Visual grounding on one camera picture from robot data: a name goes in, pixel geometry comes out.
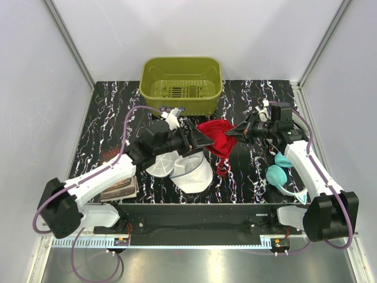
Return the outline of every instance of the brown book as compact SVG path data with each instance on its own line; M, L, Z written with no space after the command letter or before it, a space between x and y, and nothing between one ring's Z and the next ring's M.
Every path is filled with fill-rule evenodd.
M101 152L100 163L106 164L119 154L120 148L104 150ZM138 193L136 176L119 181L100 193L100 201L135 198Z

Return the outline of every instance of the reflective floor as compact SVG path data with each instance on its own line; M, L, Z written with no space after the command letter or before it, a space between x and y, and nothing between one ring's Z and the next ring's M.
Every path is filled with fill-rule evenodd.
M292 239L292 250L299 249L303 239ZM98 253L98 249L75 250L75 265ZM121 254L123 272L111 282L356 282L344 251L324 242L314 243L298 255L275 258L235 250L129 249ZM106 279L116 266L116 259L102 254L78 269L86 279ZM81 282L71 271L70 249L51 250L43 282Z

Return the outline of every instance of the floor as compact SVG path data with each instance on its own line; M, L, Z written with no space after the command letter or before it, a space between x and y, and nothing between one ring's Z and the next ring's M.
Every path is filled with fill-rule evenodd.
M304 244L302 239L292 239L292 249ZM266 255L252 252L255 251L130 249L121 253L124 270L119 270L111 282L356 282L347 252L329 248L324 242L314 243L301 254L277 258L268 251L258 251ZM75 250L76 266L96 253L98 249ZM106 279L116 268L116 260L109 257L100 255L86 262L78 269L79 274L93 281ZM81 282L71 270L70 249L54 248L42 282Z
M138 90L138 81L98 82L77 148L70 177L89 172L99 164L104 150L118 147L123 133L123 122L128 110L145 105ZM289 81L237 80L224 81L223 93L216 112L211 117L192 117L199 124L212 119L228 119L231 124L242 122L264 98L286 101L295 105ZM137 110L130 118L127 141L133 141L140 130L151 122L152 115ZM266 170L274 164L275 149L264 140L253 146L238 143L230 156L231 169L225 177L214 173L209 190L205 194L186 195L169 178L154 178L146 172L137 173L140 189L137 198L127 203L264 203L293 202L284 197L266 181ZM218 158L209 152L206 156L216 171ZM303 184L294 169L287 171L286 188L301 190ZM97 196L92 202L98 202Z

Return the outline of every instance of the green basket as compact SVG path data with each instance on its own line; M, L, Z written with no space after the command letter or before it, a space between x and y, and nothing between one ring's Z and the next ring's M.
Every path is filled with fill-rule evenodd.
M148 106L183 116L210 116L223 91L219 62L208 57L158 57L146 62L140 93Z

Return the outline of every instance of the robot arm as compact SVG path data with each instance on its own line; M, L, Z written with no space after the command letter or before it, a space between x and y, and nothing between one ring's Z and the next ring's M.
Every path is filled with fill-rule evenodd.
M115 157L96 169L66 180L50 180L42 194L38 209L57 239L64 238L79 227L112 227L119 220L119 213L113 205L95 205L87 202L100 192L125 178L132 177L137 171L143 171L156 162L156 156L178 151L179 155L188 156L197 153L213 141L199 132L187 120L185 127L180 127L177 116L180 110L163 113L164 120L156 120L147 127L141 136L124 149L123 155Z
M270 139L294 165L312 203L308 209L296 206L279 208L279 222L305 231L313 242L346 237L349 235L348 226L337 199L339 196L354 233L359 205L356 194L344 192L320 163L311 147L308 147L309 139L303 121L293 115L289 103L272 104L271 117L268 116L265 106L268 106L268 102L264 101L263 107L259 107L258 111L254 111L244 122L226 134L243 143L253 143L255 138ZM295 129L295 124L304 129Z

